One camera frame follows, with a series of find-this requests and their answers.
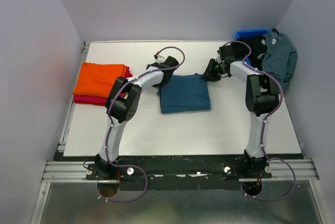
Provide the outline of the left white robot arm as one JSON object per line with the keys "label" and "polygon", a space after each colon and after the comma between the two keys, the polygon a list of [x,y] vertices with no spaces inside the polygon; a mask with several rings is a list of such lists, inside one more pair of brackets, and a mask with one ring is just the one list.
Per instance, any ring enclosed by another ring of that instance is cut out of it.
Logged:
{"label": "left white robot arm", "polygon": [[154,62],[147,69],[134,77],[116,79],[107,97],[107,130],[101,150],[95,156],[94,164],[102,178],[109,180],[118,171],[115,164],[119,156],[119,146],[125,126],[138,109],[141,93],[150,87],[163,87],[173,72],[181,64],[174,57],[167,57],[163,62]]}

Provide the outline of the black t shirt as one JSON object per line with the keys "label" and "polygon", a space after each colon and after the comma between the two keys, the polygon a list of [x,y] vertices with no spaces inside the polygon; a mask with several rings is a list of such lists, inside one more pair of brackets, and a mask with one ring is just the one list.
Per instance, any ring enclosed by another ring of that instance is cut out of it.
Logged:
{"label": "black t shirt", "polygon": [[[251,54],[246,59],[250,62],[250,65],[262,70],[262,62],[267,52],[265,37],[263,35],[258,35],[252,38],[240,37],[237,40],[246,43],[251,48]],[[236,59],[242,60],[249,53],[248,47],[241,43],[233,42],[232,48]]]}

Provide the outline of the teal blue t shirt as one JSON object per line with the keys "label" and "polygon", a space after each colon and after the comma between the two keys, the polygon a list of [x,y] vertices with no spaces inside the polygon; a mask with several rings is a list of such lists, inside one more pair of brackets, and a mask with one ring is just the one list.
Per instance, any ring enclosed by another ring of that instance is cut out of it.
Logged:
{"label": "teal blue t shirt", "polygon": [[162,114],[211,110],[207,82],[200,74],[173,75],[158,96]]}

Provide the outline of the grey blue t shirt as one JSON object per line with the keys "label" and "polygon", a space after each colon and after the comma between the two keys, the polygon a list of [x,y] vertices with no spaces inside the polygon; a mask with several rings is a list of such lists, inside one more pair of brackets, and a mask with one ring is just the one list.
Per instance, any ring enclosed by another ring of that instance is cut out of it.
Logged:
{"label": "grey blue t shirt", "polygon": [[273,28],[264,35],[267,51],[262,60],[262,70],[272,73],[286,90],[294,75],[298,53],[290,38]]}

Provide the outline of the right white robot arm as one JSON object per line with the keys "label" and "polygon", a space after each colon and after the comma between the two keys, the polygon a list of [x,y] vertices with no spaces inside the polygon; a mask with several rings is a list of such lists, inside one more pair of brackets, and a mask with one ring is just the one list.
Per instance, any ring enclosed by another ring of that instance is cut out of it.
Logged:
{"label": "right white robot arm", "polygon": [[245,105],[250,112],[250,133],[244,151],[246,162],[241,164],[241,173],[248,178],[266,166],[266,137],[270,120],[282,104],[282,88],[270,74],[246,63],[246,58],[236,59],[232,43],[221,46],[218,57],[210,59],[201,79],[209,82],[220,81],[224,75],[237,77],[245,83]]}

